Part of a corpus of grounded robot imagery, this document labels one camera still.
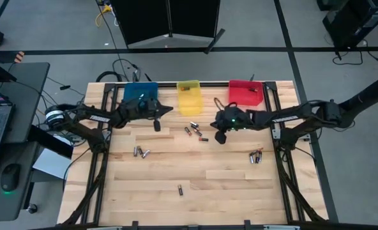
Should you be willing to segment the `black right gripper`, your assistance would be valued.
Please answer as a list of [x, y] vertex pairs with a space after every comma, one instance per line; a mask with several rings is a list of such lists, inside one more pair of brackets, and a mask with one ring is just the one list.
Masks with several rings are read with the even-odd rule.
[[223, 111], [223, 119], [217, 119], [210, 123], [217, 130], [238, 130], [252, 127], [250, 115], [238, 107], [226, 107]]

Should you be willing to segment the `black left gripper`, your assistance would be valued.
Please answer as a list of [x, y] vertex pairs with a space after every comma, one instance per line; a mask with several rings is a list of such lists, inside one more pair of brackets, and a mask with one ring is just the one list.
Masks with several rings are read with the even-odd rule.
[[144, 97], [135, 99], [135, 119], [159, 119], [174, 108], [159, 104], [155, 98]]

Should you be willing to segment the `yellow translucent plastic bin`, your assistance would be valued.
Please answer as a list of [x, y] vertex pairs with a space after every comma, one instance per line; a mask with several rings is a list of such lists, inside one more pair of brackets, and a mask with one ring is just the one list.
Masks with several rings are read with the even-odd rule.
[[[203, 99], [198, 80], [186, 80], [176, 84], [178, 92], [179, 111], [184, 116], [198, 115], [203, 110]], [[180, 88], [189, 87], [189, 91], [181, 91]]]

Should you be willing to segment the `blue plastic bin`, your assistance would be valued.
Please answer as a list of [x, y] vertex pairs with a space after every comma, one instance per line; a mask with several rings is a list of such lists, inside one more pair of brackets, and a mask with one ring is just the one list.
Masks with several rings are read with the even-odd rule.
[[131, 105], [147, 109], [150, 103], [158, 101], [158, 84], [156, 82], [131, 82], [125, 85], [120, 106]]

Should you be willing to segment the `red plastic bin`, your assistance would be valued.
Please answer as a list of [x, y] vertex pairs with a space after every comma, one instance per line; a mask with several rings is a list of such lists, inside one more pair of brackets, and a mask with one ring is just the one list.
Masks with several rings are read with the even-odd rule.
[[[249, 88], [258, 89], [254, 93]], [[229, 103], [236, 102], [238, 105], [258, 106], [264, 99], [263, 85], [259, 81], [230, 80]]]

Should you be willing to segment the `black divider panel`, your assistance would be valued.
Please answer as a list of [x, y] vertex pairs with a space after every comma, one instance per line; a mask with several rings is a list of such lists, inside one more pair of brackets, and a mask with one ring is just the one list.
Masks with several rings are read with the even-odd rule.
[[169, 34], [167, 0], [110, 0], [127, 45]]
[[226, 32], [218, 29], [221, 0], [167, 0], [172, 34], [211, 38], [209, 54]]

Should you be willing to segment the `white sheet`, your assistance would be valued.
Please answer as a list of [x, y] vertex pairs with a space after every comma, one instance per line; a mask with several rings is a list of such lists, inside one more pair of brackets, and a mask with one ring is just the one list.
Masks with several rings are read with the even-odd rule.
[[33, 164], [33, 169], [65, 180], [70, 163], [71, 160], [69, 158], [49, 149], [44, 149]]

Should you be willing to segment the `black desk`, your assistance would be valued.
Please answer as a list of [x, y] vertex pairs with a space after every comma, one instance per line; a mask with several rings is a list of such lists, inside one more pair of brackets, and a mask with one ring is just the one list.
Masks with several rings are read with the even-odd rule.
[[0, 221], [15, 220], [30, 200], [31, 173], [40, 145], [31, 138], [34, 114], [40, 101], [50, 68], [48, 63], [3, 64], [2, 68], [17, 78], [16, 82], [0, 83], [0, 94], [14, 105], [4, 138], [0, 145], [0, 179], [3, 169], [20, 164], [17, 188], [4, 192], [0, 184]]

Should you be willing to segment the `black computer mouse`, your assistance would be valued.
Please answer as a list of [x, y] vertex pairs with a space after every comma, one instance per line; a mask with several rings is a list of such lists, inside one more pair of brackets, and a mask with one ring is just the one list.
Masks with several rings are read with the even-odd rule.
[[3, 169], [0, 184], [4, 192], [11, 192], [17, 188], [20, 178], [20, 169], [20, 164], [16, 163], [9, 164]]

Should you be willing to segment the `black equipment cart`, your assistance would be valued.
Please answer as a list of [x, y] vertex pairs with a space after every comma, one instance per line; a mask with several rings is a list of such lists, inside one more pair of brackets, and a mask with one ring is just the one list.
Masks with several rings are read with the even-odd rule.
[[355, 47], [378, 26], [378, 0], [338, 0], [322, 23], [336, 48]]

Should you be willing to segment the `black aluminium rig frame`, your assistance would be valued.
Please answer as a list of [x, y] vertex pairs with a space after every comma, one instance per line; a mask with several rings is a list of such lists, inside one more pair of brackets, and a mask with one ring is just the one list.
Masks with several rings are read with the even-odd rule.
[[[210, 123], [217, 112], [215, 99], [227, 101], [228, 84], [205, 82], [201, 94], [202, 112], [184, 116], [176, 83], [162, 82], [159, 100], [174, 109], [161, 118], [161, 130], [155, 132], [152, 122], [144, 119], [113, 131], [105, 184], [92, 198], [86, 222], [200, 227], [241, 225], [245, 220], [252, 224], [308, 220], [302, 205], [280, 181], [280, 165], [318, 216], [328, 217], [309, 142], [299, 141], [288, 162], [275, 152], [272, 129], [228, 132], [226, 143], [219, 144]], [[209, 141], [199, 141], [193, 128]], [[139, 152], [134, 157], [135, 146], [151, 152], [146, 158]], [[255, 164], [254, 155], [251, 164], [249, 154], [259, 148], [263, 148], [262, 161]]]

